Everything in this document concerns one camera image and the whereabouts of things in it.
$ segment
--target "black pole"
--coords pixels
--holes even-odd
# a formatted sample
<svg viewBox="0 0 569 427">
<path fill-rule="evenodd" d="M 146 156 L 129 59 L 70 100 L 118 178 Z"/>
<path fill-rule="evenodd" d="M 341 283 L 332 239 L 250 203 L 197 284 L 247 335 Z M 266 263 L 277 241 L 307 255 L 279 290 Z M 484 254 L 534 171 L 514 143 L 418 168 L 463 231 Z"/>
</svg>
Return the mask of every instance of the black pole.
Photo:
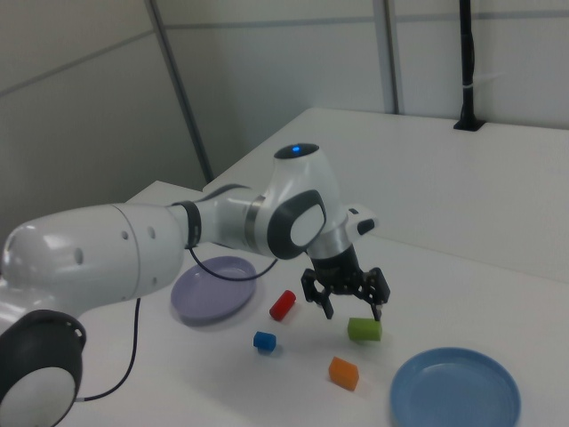
<svg viewBox="0 0 569 427">
<path fill-rule="evenodd" d="M 475 132 L 485 123 L 474 115 L 474 39 L 470 0 L 461 0 L 462 111 L 454 129 Z"/>
</svg>

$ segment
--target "black cable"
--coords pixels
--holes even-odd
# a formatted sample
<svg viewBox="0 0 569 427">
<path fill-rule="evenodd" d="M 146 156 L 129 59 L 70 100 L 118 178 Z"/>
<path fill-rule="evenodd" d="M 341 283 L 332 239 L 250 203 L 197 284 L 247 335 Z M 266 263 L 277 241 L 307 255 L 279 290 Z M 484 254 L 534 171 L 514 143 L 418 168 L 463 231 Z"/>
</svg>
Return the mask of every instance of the black cable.
<svg viewBox="0 0 569 427">
<path fill-rule="evenodd" d="M 197 259 L 197 256 L 194 253 L 194 250 L 192 248 L 189 248 L 189 252 L 192 254 L 192 257 L 194 258 L 194 261 L 196 261 L 197 265 L 199 265 L 204 271 L 206 271 L 207 273 L 211 274 L 212 276 L 214 276 L 216 278 L 221 278 L 223 280 L 230 280 L 230 281 L 234 281 L 234 282 L 245 282 L 248 280 L 255 280 L 256 278 L 260 278 L 261 276 L 267 274 L 270 271 L 270 269 L 272 269 L 275 266 L 276 262 L 278 261 L 278 260 L 274 260 L 264 271 L 262 271 L 259 274 L 254 275 L 254 276 L 250 276 L 249 278 L 227 278 L 227 277 L 221 276 L 221 275 L 209 270 L 207 267 L 205 267 Z M 136 348 L 137 348 L 138 336 L 139 336 L 139 311 L 140 311 L 140 298 L 138 298 L 136 300 L 136 308 L 134 309 L 134 337 L 132 338 L 131 363 L 129 364 L 128 369 L 126 369 L 126 373 L 124 374 L 123 379 L 121 381 L 119 381 L 115 387 L 113 387 L 112 389 L 110 389 L 108 391 L 105 391 L 104 393 L 97 394 L 96 396 L 89 396 L 88 398 L 76 398 L 75 402 L 89 402 L 91 400 L 97 400 L 97 399 L 105 398 L 109 394 L 117 391 L 118 388 L 124 384 L 124 382 L 128 378 L 128 375 L 131 374 L 132 367 L 134 366 L 134 360 L 136 359 Z"/>
<path fill-rule="evenodd" d="M 136 346 L 137 346 L 138 337 L 139 337 L 139 311 L 140 311 L 140 298 L 137 298 L 136 308 L 134 309 L 134 338 L 132 339 L 131 363 L 129 364 L 128 369 L 126 369 L 126 373 L 124 374 L 123 379 L 121 381 L 119 381 L 118 384 L 115 387 L 113 387 L 112 389 L 110 389 L 109 391 L 105 391 L 104 393 L 97 394 L 96 396 L 90 396 L 88 398 L 77 398 L 77 399 L 75 399 L 75 402 L 89 402 L 91 400 L 104 398 L 104 397 L 108 396 L 109 394 L 111 394 L 112 392 L 118 390 L 118 388 L 121 385 L 123 385 L 123 383 L 126 381 L 126 379 L 128 378 L 128 375 L 131 374 L 132 366 L 134 366 L 134 359 L 136 358 Z"/>
<path fill-rule="evenodd" d="M 229 280 L 231 282 L 246 282 L 249 280 L 255 280 L 256 278 L 260 278 L 261 276 L 265 275 L 268 273 L 268 271 L 270 269 L 272 269 L 273 267 L 275 267 L 276 262 L 278 261 L 277 259 L 275 259 L 265 270 L 263 270 L 261 273 L 259 274 L 255 274 L 254 276 L 250 276 L 249 278 L 227 278 L 225 276 L 219 275 L 211 270 L 209 270 L 207 267 L 205 267 L 201 261 L 199 261 L 197 259 L 196 254 L 194 253 L 194 249 L 192 249 L 191 247 L 189 248 L 189 252 L 192 254 L 192 257 L 194 258 L 194 261 L 197 263 L 197 265 L 199 265 L 205 272 L 211 274 L 212 276 L 214 276 L 215 278 L 220 278 L 222 280 Z"/>
</svg>

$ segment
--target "blue block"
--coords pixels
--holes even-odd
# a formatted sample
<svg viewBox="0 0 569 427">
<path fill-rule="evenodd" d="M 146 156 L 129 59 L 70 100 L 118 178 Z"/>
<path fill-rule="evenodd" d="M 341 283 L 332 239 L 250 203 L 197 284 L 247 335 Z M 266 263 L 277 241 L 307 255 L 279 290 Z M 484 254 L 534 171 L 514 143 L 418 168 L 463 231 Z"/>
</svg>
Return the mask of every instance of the blue block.
<svg viewBox="0 0 569 427">
<path fill-rule="evenodd" d="M 266 332 L 257 332 L 252 339 L 252 345 L 259 350 L 271 352 L 276 347 L 276 337 Z"/>
</svg>

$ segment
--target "orange block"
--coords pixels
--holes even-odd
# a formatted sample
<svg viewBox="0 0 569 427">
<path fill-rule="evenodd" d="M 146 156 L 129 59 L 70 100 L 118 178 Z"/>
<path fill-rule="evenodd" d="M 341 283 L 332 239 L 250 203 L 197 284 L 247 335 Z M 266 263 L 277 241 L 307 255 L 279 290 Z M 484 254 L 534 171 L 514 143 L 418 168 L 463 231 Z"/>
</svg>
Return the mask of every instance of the orange block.
<svg viewBox="0 0 569 427">
<path fill-rule="evenodd" d="M 357 380 L 359 380 L 356 365 L 340 358 L 334 358 L 330 367 L 328 367 L 328 373 L 330 374 L 330 379 L 340 385 L 340 387 L 351 391 L 356 389 Z"/>
</svg>

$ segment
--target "green block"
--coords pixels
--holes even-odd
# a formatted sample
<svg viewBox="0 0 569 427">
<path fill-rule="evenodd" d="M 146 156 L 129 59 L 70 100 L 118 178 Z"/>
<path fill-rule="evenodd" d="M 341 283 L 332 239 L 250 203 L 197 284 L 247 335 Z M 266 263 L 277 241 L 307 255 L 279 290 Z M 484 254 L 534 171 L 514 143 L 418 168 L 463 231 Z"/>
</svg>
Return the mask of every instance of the green block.
<svg viewBox="0 0 569 427">
<path fill-rule="evenodd" d="M 352 341 L 379 341 L 381 322 L 373 318 L 349 318 L 348 336 Z"/>
</svg>

